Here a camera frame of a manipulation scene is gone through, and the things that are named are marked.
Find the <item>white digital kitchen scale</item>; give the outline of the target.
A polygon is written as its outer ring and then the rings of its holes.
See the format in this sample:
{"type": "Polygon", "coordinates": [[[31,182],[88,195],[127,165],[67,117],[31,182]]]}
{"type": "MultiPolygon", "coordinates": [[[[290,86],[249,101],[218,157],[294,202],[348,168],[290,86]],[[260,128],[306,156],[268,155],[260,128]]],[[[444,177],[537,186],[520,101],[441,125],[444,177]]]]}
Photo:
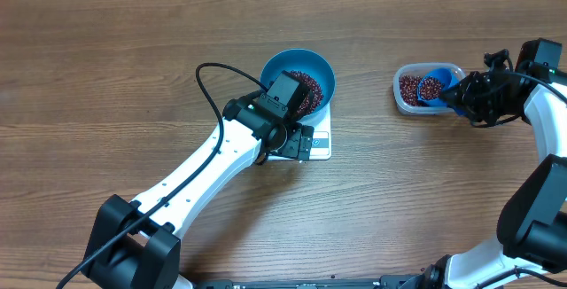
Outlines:
{"type": "MultiPolygon", "coordinates": [[[[332,155],[330,104],[325,105],[319,112],[308,115],[296,123],[315,128],[310,159],[307,161],[328,160],[332,155]]],[[[291,127],[293,125],[286,127],[288,130],[287,137],[291,133],[291,127]]],[[[268,154],[268,160],[292,160],[279,156],[278,150],[271,151],[268,154]]]]}

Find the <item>blue plastic measuring scoop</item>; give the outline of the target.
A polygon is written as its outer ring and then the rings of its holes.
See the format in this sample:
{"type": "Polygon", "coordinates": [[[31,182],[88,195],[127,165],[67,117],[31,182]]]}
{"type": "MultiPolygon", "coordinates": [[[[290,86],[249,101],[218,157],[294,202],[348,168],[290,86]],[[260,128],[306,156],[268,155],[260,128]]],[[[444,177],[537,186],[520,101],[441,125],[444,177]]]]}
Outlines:
{"type": "Polygon", "coordinates": [[[457,85],[464,77],[462,70],[440,67],[428,72],[418,83],[416,100],[420,116],[456,113],[441,99],[443,91],[457,85]]]}

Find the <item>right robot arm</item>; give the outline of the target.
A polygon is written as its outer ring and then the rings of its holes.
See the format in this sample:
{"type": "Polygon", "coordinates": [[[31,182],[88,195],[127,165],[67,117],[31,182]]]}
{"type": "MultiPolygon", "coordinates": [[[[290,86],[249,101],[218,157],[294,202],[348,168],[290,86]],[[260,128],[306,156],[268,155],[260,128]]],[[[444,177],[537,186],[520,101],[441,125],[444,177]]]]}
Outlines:
{"type": "Polygon", "coordinates": [[[521,277],[556,287],[566,269],[566,74],[560,43],[539,38],[522,45],[516,62],[502,50],[484,57],[487,71],[472,72],[439,98],[471,126],[490,128],[520,119],[532,127],[539,156],[509,199],[492,238],[446,255],[406,288],[501,288],[521,277]]]}

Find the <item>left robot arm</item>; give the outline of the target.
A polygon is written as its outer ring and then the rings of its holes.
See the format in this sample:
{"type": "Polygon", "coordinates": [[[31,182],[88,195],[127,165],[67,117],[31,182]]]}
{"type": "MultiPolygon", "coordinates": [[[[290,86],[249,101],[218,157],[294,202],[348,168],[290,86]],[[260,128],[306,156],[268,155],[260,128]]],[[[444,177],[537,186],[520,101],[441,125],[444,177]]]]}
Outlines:
{"type": "Polygon", "coordinates": [[[259,157],[309,161],[329,116],[300,119],[267,95],[230,100],[209,138],[176,170],[131,201],[99,208],[80,272],[101,288],[191,288],[180,274],[184,235],[212,198],[259,157]]]}

